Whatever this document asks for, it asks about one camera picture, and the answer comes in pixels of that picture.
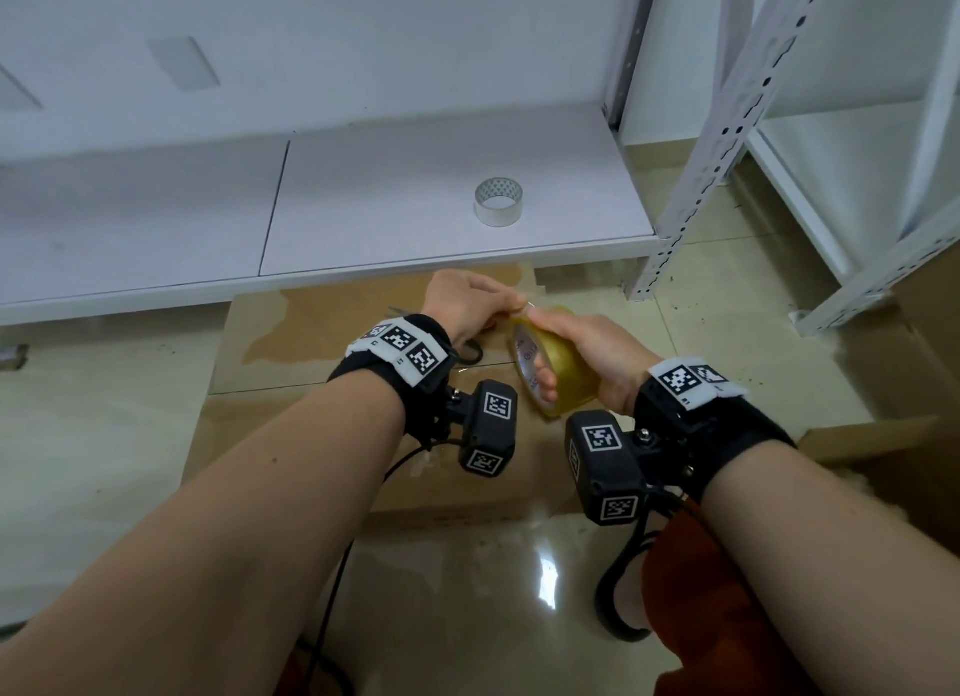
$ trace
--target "orange fabric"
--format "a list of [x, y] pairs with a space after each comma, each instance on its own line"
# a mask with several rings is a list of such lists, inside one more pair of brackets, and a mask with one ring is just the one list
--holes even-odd
[[683, 664], [657, 679], [654, 696], [819, 693], [734, 561], [686, 510], [660, 533], [642, 579], [651, 627]]

